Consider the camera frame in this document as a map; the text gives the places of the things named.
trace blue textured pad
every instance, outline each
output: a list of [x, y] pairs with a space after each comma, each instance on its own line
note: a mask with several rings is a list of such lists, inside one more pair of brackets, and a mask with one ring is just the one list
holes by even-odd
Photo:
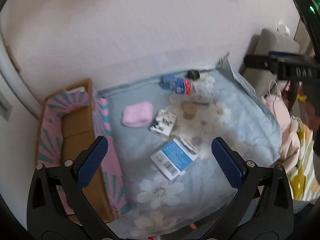
[[90, 184], [94, 174], [100, 166], [103, 158], [108, 152], [108, 141], [102, 138], [95, 148], [91, 151], [87, 159], [78, 170], [77, 186], [78, 188], [87, 187]]
[[240, 189], [242, 186], [242, 172], [217, 139], [212, 141], [211, 151], [231, 187]]

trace flower center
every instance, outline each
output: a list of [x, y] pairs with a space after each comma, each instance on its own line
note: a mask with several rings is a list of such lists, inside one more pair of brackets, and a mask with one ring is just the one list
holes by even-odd
[[163, 197], [167, 194], [167, 190], [163, 187], [155, 187], [152, 192], [157, 197]]

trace barcode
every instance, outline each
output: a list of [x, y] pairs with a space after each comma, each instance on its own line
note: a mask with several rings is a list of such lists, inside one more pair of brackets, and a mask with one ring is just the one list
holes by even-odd
[[178, 172], [177, 169], [170, 162], [166, 162], [164, 164], [164, 167], [171, 173], [172, 176], [174, 176]]

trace white door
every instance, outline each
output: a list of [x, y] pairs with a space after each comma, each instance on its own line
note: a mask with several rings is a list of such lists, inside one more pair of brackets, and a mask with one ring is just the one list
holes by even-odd
[[27, 199], [35, 168], [37, 120], [0, 75], [0, 193], [26, 228]]

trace blue and white box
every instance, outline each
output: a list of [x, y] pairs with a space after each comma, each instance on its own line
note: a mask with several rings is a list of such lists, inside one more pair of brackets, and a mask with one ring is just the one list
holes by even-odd
[[179, 137], [151, 156], [153, 163], [169, 180], [183, 174], [197, 158], [198, 154], [192, 145]]

